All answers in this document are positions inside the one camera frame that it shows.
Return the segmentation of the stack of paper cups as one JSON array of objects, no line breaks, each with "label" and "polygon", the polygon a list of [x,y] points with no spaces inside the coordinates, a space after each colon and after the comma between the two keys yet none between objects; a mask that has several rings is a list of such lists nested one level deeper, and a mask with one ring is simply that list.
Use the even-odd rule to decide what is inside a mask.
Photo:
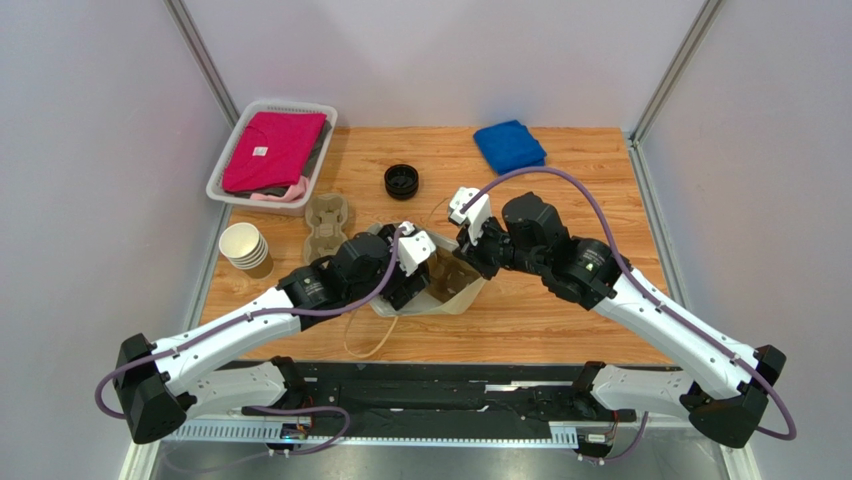
[{"label": "stack of paper cups", "polygon": [[227,227],[218,239],[219,252],[252,279],[268,277],[274,268],[269,245],[259,229],[247,222]]}]

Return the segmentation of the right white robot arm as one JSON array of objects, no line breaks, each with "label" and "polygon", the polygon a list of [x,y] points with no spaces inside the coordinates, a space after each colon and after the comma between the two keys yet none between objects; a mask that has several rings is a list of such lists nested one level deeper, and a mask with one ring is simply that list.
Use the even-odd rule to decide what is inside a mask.
[{"label": "right white robot arm", "polygon": [[573,387],[592,407],[680,418],[731,448],[757,431],[767,389],[786,363],[780,350],[753,348],[707,326],[638,269],[623,271],[628,259],[607,244],[571,235],[556,209],[531,192],[495,217],[488,196],[462,187],[448,219],[460,229],[455,256],[484,278],[501,270],[537,276],[557,298],[621,324],[675,362],[674,371],[587,362]]}]

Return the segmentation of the beige paper bag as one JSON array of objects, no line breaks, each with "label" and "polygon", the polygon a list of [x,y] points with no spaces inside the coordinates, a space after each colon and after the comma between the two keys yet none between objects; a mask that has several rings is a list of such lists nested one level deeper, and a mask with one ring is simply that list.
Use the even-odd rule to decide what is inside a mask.
[{"label": "beige paper bag", "polygon": [[[449,201],[449,197],[442,199],[441,202],[435,205],[427,219],[423,222],[423,226],[429,226],[431,217],[442,205]],[[453,243],[453,248],[449,248],[450,240],[444,239],[436,233],[429,230],[430,238],[436,243],[437,251],[430,257],[428,265],[430,268],[430,285],[424,290],[425,293],[420,293],[417,298],[426,295],[426,303],[415,299],[414,307],[406,306],[402,310],[402,316],[428,316],[428,315],[460,315],[467,311],[476,299],[477,295],[485,285],[485,280],[474,272],[472,267],[463,266],[461,260],[458,260],[452,255],[452,251],[456,244]],[[357,314],[362,311],[353,311],[344,328],[343,347],[355,358],[367,359],[375,355],[387,342],[394,332],[400,315],[394,315],[391,324],[382,337],[382,339],[373,346],[369,351],[356,351],[350,348],[348,344],[349,333],[354,323]]]}]

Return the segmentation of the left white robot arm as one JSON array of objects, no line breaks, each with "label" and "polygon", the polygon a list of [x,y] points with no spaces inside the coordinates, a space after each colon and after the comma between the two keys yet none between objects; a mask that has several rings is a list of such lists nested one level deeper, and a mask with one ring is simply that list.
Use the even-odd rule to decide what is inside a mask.
[{"label": "left white robot arm", "polygon": [[273,340],[297,335],[374,299],[406,305],[429,283],[436,245],[410,225],[360,233],[333,255],[289,275],[243,307],[194,330],[156,341],[125,339],[115,370],[98,384],[103,413],[124,421],[136,444],[161,440],[186,421],[228,409],[262,409],[296,387],[281,360],[230,369]]}]

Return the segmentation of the stack of black lids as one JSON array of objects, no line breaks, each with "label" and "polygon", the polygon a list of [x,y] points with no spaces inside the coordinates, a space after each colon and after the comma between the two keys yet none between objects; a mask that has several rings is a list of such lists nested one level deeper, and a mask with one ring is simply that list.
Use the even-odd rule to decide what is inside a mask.
[{"label": "stack of black lids", "polygon": [[419,172],[411,165],[392,165],[384,173],[385,191],[395,200],[413,198],[419,190],[419,185]]}]

